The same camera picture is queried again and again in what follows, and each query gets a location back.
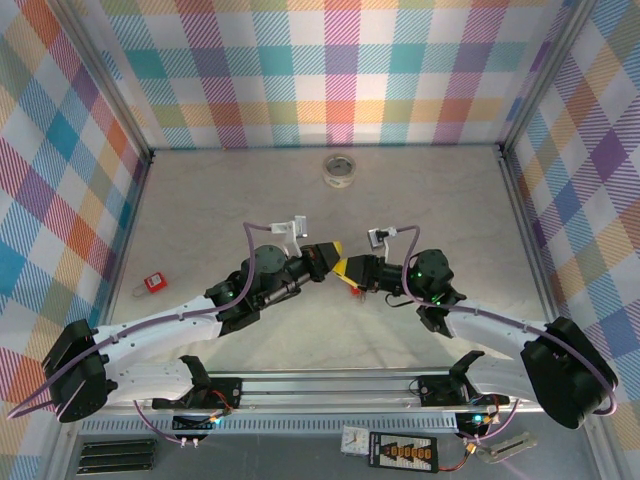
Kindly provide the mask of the black controller board green light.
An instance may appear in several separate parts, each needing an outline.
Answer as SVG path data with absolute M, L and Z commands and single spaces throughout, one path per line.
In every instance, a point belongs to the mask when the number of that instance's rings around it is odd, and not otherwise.
M 213 430 L 221 423 L 221 417 L 195 418 L 188 416 L 173 416 L 171 428 L 175 431 Z
M 487 430 L 490 425 L 500 420 L 498 413 L 456 413 L 457 427 L 461 431 L 476 432 Z

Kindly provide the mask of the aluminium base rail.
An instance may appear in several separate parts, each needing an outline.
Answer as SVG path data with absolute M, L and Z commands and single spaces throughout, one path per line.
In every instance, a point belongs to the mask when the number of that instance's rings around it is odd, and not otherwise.
M 469 382 L 478 396 L 465 406 L 422 407 L 417 378 L 425 375 L 449 375 Z M 453 374 L 436 370 L 307 370 L 266 372 L 196 372 L 185 364 L 131 367 L 112 377 L 92 375 L 73 390 L 56 394 L 62 408 L 61 419 L 73 422 L 87 418 L 103 408 L 123 408 L 138 401 L 152 407 L 154 398 L 177 400 L 194 385 L 213 377 L 242 379 L 242 413 L 347 413 L 460 410 L 473 411 L 493 403 L 508 405 L 516 398 L 527 399 L 530 392 L 521 375 L 505 370 L 468 370 Z

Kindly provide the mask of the slotted metal bracket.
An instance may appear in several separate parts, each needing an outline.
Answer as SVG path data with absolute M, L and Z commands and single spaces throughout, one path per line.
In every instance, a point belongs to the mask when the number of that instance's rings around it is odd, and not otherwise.
M 525 431 L 505 441 L 489 446 L 480 446 L 476 450 L 476 455 L 487 464 L 497 464 L 536 445 L 537 438 Z

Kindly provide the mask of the aluminium floor rail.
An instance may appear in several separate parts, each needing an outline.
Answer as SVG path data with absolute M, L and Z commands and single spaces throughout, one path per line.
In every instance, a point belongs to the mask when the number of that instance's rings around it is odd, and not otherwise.
M 98 290 L 98 296 L 89 317 L 92 327 L 109 323 L 122 283 L 130 243 L 133 238 L 149 171 L 154 162 L 155 150 L 145 149 L 136 164 L 131 186 L 121 209 L 118 230 L 112 245 L 113 253 L 107 259 L 107 279 Z
M 502 146 L 494 145 L 494 153 L 507 191 L 511 209 L 524 248 L 525 257 L 535 285 L 537 297 L 541 304 L 546 323 L 551 323 L 560 316 L 558 306 L 552 291 L 550 280 L 543 264 L 541 250 L 537 243 L 533 227 L 525 208 L 525 202 L 519 190 L 513 163 Z

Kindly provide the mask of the black board with orange connectors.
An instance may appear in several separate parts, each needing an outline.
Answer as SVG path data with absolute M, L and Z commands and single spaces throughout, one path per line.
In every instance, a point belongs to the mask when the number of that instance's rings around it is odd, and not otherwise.
M 437 439 L 384 432 L 369 433 L 368 464 L 373 468 L 438 473 Z

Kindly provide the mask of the aluminium frame post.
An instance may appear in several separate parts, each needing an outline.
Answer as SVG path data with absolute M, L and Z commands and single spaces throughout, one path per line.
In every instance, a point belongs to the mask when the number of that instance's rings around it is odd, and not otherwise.
M 120 122 L 128 138 L 138 148 L 143 161 L 147 165 L 151 165 L 153 163 L 154 151 L 146 142 L 141 128 L 129 110 L 124 97 L 121 95 L 115 80 L 110 74 L 99 49 L 92 41 L 80 15 L 75 11 L 70 0 L 46 1 L 59 20 L 62 28 L 69 35 L 70 41 L 77 49 L 87 71 L 112 108 L 115 117 Z
M 504 139 L 498 143 L 503 158 L 511 155 L 539 107 L 546 91 L 551 86 L 560 67 L 593 12 L 598 0 L 570 0 L 569 9 L 563 21 L 555 29 L 553 41 L 545 48 L 531 87 L 524 95 L 509 124 Z

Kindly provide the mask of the small white clock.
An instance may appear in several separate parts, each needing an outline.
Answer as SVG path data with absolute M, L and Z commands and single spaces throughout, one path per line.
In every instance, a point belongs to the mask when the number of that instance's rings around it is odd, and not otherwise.
M 340 451 L 344 455 L 367 456 L 369 453 L 369 431 L 362 427 L 344 425 Z

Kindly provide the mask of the black ribbed strip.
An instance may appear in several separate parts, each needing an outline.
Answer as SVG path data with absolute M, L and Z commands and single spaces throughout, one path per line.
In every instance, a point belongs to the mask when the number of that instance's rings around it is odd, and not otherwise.
M 102 442 L 87 442 L 83 444 L 83 450 L 89 451 L 109 451 L 109 450 L 135 450 L 135 449 L 153 449 L 156 445 L 155 440 L 136 439 L 136 440 L 114 440 Z
M 113 464 L 113 465 L 79 466 L 77 470 L 77 474 L 89 475 L 89 474 L 102 474 L 102 473 L 135 472 L 135 471 L 150 471 L 152 469 L 153 469 L 153 465 L 151 462 L 120 463 L 120 464 Z
M 85 460 L 140 460 L 150 461 L 154 457 L 152 451 L 132 450 L 132 451 L 94 451 L 82 453 L 81 459 Z

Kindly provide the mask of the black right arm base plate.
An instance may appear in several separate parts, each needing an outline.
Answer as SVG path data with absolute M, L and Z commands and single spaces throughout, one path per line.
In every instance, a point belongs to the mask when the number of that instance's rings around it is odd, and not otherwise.
M 419 376 L 417 391 L 422 407 L 465 406 L 478 396 L 469 382 L 449 375 Z

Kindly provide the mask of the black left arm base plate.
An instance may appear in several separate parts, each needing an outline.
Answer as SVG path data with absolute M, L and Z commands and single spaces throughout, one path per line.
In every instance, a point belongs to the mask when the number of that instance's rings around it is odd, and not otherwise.
M 237 408 L 242 394 L 239 377 L 213 377 L 194 385 L 177 400 L 154 398 L 154 410 L 218 410 Z

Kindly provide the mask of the clear tape roll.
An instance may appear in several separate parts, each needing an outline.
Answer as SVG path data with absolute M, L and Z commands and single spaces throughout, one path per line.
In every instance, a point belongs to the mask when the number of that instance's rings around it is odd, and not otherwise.
M 342 154 L 333 154 L 326 157 L 322 164 L 324 181 L 333 188 L 346 188 L 355 178 L 355 161 Z

